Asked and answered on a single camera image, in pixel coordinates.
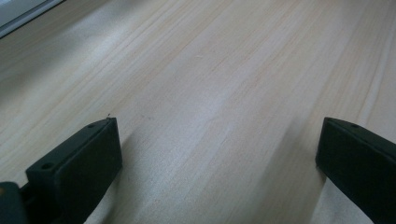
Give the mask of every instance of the wood grain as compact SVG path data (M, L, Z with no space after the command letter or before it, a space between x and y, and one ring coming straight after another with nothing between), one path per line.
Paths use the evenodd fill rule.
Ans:
M0 40L0 179L110 114L87 223L370 223L314 158L324 117L396 141L395 33L391 0L65 1Z

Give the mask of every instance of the small hole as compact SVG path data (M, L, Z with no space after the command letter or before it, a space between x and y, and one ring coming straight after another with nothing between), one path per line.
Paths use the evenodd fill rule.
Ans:
M41 166L41 169L43 169L43 170L48 170L48 169L50 169L52 166L53 166L53 163L48 162L48 163L42 165L42 166Z

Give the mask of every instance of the wooden table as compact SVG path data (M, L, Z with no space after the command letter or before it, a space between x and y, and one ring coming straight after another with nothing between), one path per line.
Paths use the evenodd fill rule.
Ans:
M370 223L317 170L324 117L396 141L396 1L68 0L0 40L0 179L116 117L87 223Z

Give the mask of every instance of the black clamp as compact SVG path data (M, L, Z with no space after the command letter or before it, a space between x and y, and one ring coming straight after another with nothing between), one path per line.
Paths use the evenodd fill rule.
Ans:
M0 223L83 223L121 167L117 120L87 125L29 167L21 189L0 183Z
M374 223L396 223L396 145L361 126L326 118L318 168Z

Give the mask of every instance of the black object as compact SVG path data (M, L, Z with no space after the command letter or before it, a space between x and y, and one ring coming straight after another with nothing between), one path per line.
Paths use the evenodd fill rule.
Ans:
M326 118L319 169L374 223L396 223L396 145L340 119Z
M116 119L92 123L29 167L23 188L0 183L0 223L83 223L121 166Z

